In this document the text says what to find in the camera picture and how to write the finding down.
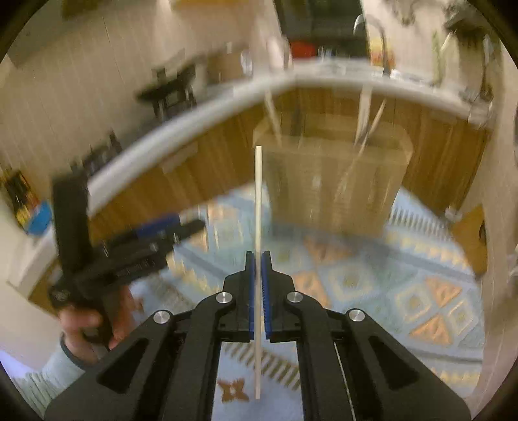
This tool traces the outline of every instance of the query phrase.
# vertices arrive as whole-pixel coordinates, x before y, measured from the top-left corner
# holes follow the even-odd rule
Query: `blue rug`
[[[462,249],[426,207],[401,189],[383,236],[370,240],[273,223],[265,202],[263,248],[275,270],[324,307],[364,309],[461,397],[471,394],[484,347],[480,289]],[[193,217],[205,219],[205,232],[175,249],[171,270],[132,286],[147,315],[193,308],[241,271],[253,249],[253,186],[181,215]],[[295,345],[264,341],[262,374],[255,401],[252,344],[223,344],[213,419],[301,420]]]

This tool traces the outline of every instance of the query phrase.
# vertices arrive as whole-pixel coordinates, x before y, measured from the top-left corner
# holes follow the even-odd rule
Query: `red object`
[[[316,45],[305,41],[291,41],[290,48],[294,59],[308,59],[316,56]]]

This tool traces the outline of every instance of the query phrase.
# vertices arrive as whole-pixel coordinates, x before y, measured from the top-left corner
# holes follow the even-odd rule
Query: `sleeve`
[[[43,418],[52,399],[78,379],[84,373],[84,368],[80,368],[80,361],[67,349],[62,336],[56,350],[40,372],[13,378],[12,382],[25,401]]]

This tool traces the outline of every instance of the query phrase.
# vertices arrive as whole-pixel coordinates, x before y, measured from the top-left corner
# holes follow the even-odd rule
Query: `rug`
[[[276,271],[326,308],[365,310],[458,395],[471,394],[484,347],[480,288],[462,249],[431,211],[401,189],[383,235],[372,240],[274,223],[266,188],[263,197],[263,249],[271,251]],[[254,188],[180,217],[202,218],[206,229],[175,249],[170,270],[132,286],[147,315],[162,307],[174,313],[193,308],[220,291],[227,275],[243,270],[253,249]],[[252,344],[224,343],[213,419],[275,414],[301,420],[295,344],[264,340],[262,375],[262,398],[255,401]]]

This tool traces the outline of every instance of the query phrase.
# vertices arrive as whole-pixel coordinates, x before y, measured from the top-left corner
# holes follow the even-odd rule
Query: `countertop edge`
[[[237,83],[232,94],[223,93],[143,136],[88,182],[90,192],[89,215],[93,216],[143,172],[152,168],[161,158],[178,150],[194,136],[224,121],[247,107],[263,100],[264,94],[281,93],[294,86],[306,87],[355,87],[371,85],[373,93],[385,93],[402,99],[419,102],[468,119],[470,107],[460,99],[455,100],[448,91],[419,86],[402,80],[375,77],[374,72],[352,75],[299,72],[291,70],[260,75],[252,80]],[[45,234],[21,259],[18,273],[9,280],[19,293],[28,297],[41,274],[57,256],[54,227],[51,224]]]

